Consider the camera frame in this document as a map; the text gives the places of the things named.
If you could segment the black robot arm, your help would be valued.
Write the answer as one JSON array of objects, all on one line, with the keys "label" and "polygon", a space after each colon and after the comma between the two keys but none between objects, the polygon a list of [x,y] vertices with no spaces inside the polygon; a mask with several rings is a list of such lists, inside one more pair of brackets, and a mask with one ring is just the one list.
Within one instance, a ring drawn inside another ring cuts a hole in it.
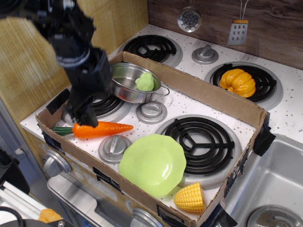
[{"label": "black robot arm", "polygon": [[71,83],[67,112],[79,125],[97,127],[96,95],[109,96],[112,70],[104,50],[93,47],[93,19],[75,0],[2,0],[0,17],[25,18],[50,43]]}]

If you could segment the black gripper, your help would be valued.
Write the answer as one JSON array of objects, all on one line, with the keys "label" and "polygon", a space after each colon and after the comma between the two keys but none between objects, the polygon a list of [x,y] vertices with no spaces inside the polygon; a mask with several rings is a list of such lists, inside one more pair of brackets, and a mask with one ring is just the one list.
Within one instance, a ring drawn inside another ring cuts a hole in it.
[{"label": "black gripper", "polygon": [[64,70],[71,83],[66,114],[81,126],[97,127],[98,120],[90,104],[95,96],[107,97],[110,94],[112,71],[106,52],[91,47],[84,62]]}]

